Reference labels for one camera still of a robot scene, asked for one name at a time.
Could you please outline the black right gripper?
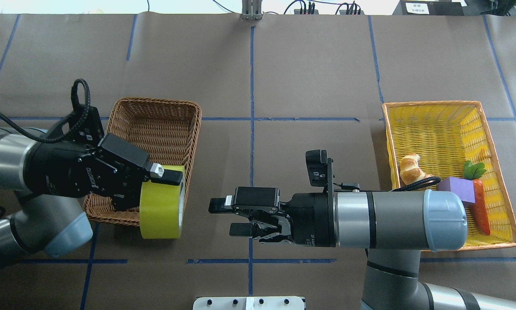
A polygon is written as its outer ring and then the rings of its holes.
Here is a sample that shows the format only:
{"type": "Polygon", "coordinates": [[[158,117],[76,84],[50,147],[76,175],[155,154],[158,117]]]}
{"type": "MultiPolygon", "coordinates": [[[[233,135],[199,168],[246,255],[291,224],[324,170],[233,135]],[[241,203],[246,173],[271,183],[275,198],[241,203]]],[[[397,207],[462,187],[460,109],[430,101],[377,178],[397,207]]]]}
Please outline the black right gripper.
{"type": "Polygon", "coordinates": [[[234,196],[211,198],[209,213],[236,214],[247,223],[232,223],[229,236],[260,243],[335,247],[333,209],[326,192],[296,193],[280,200],[278,188],[238,187],[234,196]]]}

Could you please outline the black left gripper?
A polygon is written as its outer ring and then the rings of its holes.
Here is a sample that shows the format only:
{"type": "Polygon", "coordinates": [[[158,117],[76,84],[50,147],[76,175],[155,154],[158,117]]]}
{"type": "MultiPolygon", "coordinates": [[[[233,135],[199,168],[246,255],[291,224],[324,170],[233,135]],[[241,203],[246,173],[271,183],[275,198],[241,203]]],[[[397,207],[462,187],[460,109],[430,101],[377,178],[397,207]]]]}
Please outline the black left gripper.
{"type": "Polygon", "coordinates": [[[183,183],[183,166],[150,163],[149,159],[147,151],[112,133],[96,146],[74,141],[36,143],[26,159],[25,184],[38,194],[108,197],[115,210],[125,211],[139,206],[144,181],[183,183]]]}

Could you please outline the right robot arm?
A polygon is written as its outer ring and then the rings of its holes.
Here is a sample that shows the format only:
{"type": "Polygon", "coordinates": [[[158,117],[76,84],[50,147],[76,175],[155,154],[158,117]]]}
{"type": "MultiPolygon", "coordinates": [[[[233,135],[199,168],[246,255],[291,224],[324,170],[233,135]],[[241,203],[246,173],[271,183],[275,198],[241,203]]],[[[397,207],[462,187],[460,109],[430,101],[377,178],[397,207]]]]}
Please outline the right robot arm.
{"type": "Polygon", "coordinates": [[[452,192],[298,193],[238,187],[212,198],[211,214],[236,214],[230,235],[260,243],[362,248],[362,310],[516,310],[516,302],[419,281],[421,251],[456,251],[467,238],[464,207],[452,192]]]}

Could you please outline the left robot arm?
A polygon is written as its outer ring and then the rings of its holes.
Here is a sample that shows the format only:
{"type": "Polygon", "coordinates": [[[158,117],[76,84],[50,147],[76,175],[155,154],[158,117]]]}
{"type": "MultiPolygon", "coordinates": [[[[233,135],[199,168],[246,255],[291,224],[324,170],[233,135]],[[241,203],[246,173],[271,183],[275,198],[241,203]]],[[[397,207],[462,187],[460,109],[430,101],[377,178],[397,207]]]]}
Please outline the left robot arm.
{"type": "Polygon", "coordinates": [[[0,218],[0,269],[40,251],[61,257],[90,241],[83,196],[111,198],[126,210],[141,202],[143,184],[184,185],[181,171],[100,126],[51,143],[58,131],[0,128],[0,189],[12,190],[21,206],[0,218]]]}

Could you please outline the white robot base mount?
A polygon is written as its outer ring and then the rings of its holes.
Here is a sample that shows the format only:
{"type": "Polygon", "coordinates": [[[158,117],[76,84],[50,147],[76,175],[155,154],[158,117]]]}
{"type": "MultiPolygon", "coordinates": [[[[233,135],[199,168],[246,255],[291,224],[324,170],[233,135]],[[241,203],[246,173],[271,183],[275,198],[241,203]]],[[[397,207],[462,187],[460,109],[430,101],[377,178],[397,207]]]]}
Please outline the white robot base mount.
{"type": "Polygon", "coordinates": [[[305,310],[306,300],[299,296],[202,297],[193,310],[305,310]]]}

